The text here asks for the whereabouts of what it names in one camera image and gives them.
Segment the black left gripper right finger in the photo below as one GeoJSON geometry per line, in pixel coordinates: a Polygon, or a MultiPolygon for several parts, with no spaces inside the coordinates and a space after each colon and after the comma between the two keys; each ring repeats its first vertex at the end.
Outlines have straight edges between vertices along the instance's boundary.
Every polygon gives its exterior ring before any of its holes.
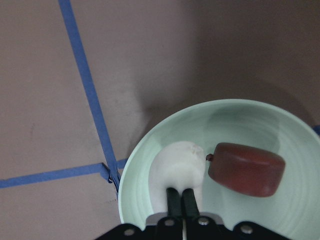
{"type": "Polygon", "coordinates": [[[193,189],[187,188],[182,192],[181,207],[182,215],[185,218],[194,218],[200,215],[193,189]]]}

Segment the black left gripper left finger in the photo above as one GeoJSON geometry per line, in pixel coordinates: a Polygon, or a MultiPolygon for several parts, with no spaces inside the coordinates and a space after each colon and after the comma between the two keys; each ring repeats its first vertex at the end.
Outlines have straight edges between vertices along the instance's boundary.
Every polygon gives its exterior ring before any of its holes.
{"type": "Polygon", "coordinates": [[[182,207],[179,192],[172,187],[166,189],[167,213],[169,216],[181,218],[182,207]]]}

